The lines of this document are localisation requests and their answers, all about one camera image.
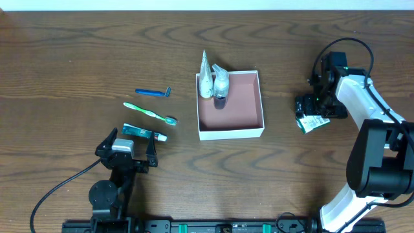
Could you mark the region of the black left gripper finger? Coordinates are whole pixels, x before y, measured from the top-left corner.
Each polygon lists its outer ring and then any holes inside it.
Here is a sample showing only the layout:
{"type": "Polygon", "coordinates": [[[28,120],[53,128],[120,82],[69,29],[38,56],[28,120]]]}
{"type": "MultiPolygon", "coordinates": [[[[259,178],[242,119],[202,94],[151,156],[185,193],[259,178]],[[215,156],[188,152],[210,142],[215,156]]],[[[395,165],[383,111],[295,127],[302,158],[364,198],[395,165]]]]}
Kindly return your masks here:
{"type": "Polygon", "coordinates": [[[147,145],[146,156],[148,161],[148,166],[150,167],[157,167],[158,166],[158,158],[157,152],[155,149],[155,133],[152,132],[149,138],[149,143],[147,145]]]}
{"type": "Polygon", "coordinates": [[[96,147],[95,155],[105,155],[108,153],[117,138],[118,130],[114,128],[112,132],[96,147]]]}

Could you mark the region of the green white soap box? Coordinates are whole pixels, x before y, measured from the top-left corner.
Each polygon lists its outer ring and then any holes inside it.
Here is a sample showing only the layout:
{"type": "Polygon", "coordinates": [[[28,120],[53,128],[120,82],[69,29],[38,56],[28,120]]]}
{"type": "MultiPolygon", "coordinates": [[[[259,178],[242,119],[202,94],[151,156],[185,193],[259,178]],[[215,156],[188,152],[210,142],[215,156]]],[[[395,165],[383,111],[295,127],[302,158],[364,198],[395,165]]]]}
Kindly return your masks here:
{"type": "Polygon", "coordinates": [[[330,120],[328,118],[322,118],[321,116],[304,116],[303,118],[296,118],[296,122],[301,131],[306,134],[329,124],[330,120]]]}

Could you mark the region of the green toothpaste tube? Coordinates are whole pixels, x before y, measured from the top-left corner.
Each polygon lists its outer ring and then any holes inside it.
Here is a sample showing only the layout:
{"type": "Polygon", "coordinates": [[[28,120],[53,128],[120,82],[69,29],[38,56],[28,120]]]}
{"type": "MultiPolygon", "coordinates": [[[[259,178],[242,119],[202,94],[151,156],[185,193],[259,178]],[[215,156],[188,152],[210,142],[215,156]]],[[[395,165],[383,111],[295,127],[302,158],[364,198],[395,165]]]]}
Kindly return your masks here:
{"type": "Polygon", "coordinates": [[[163,135],[161,133],[157,133],[157,132],[153,132],[150,130],[146,130],[143,128],[139,128],[136,126],[133,126],[131,124],[127,124],[124,123],[123,127],[122,127],[122,134],[124,135],[132,135],[132,136],[136,136],[136,137],[142,137],[142,138],[146,138],[149,139],[151,137],[152,134],[154,134],[154,138],[155,140],[161,141],[161,142],[166,142],[168,137],[166,135],[163,135]]]}

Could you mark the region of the green white toothbrush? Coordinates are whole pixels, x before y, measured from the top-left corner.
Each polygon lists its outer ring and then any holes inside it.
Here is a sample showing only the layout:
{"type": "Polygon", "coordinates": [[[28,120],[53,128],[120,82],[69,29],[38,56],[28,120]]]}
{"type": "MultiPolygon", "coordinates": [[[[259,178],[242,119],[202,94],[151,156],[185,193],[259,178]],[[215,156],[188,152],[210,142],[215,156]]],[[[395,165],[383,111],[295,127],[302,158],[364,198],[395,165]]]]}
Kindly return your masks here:
{"type": "Polygon", "coordinates": [[[127,108],[132,109],[132,110],[139,111],[141,113],[144,113],[145,115],[148,115],[150,117],[159,119],[159,120],[163,121],[164,123],[166,123],[168,125],[171,125],[171,126],[176,126],[177,123],[178,123],[177,120],[175,120],[174,118],[171,118],[171,117],[162,117],[162,116],[160,116],[160,115],[158,115],[158,114],[156,114],[156,113],[154,113],[154,112],[152,112],[150,110],[142,109],[141,107],[138,107],[138,106],[136,106],[136,105],[134,105],[132,103],[129,103],[129,102],[124,102],[123,105],[125,107],[127,107],[127,108]]]}

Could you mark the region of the white hair product tube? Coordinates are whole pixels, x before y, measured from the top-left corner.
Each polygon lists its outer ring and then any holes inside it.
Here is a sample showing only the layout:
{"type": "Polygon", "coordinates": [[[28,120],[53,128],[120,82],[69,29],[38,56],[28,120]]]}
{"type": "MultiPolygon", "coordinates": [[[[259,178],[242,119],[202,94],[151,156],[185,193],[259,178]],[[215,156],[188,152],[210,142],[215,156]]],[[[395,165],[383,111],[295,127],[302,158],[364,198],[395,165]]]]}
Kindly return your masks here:
{"type": "Polygon", "coordinates": [[[199,94],[202,98],[211,98],[213,96],[213,77],[205,50],[203,51],[199,73],[199,94]]]}

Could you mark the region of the clear pump bottle blue liquid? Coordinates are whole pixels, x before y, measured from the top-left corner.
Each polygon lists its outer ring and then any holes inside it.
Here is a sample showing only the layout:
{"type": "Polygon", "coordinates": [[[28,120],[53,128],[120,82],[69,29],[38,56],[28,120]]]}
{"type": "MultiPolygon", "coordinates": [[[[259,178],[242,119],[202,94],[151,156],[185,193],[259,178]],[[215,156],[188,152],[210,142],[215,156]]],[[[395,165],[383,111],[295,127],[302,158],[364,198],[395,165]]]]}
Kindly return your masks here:
{"type": "Polygon", "coordinates": [[[228,97],[230,79],[228,71],[221,68],[217,64],[213,64],[212,68],[215,72],[215,80],[213,84],[213,102],[216,109],[223,109],[226,105],[228,97]]]}

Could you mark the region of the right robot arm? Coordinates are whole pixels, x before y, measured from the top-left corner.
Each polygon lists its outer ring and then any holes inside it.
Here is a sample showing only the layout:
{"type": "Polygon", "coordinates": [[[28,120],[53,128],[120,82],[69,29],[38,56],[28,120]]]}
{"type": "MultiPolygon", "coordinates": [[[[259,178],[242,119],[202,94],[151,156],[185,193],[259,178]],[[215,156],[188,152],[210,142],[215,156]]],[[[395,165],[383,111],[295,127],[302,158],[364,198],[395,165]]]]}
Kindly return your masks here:
{"type": "Polygon", "coordinates": [[[295,99],[296,116],[345,118],[359,129],[346,166],[345,186],[306,222],[306,232],[372,232],[360,220],[374,207],[402,208],[413,202],[413,124],[378,94],[365,69],[330,65],[313,74],[312,94],[295,99]]]}

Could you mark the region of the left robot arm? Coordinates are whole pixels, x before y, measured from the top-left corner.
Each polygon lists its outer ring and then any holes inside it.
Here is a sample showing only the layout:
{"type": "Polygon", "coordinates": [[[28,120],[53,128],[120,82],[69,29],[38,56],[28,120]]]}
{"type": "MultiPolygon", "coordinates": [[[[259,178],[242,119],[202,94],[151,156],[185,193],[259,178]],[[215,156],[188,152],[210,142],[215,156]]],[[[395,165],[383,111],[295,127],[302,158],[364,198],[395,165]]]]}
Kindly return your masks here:
{"type": "Polygon", "coordinates": [[[138,173],[147,173],[158,166],[155,150],[155,134],[151,133],[145,160],[134,158],[134,142],[119,139],[118,130],[112,132],[96,148],[95,155],[109,170],[108,180],[95,183],[89,190],[93,206],[92,232],[142,232],[139,220],[127,215],[127,208],[138,173]]]}

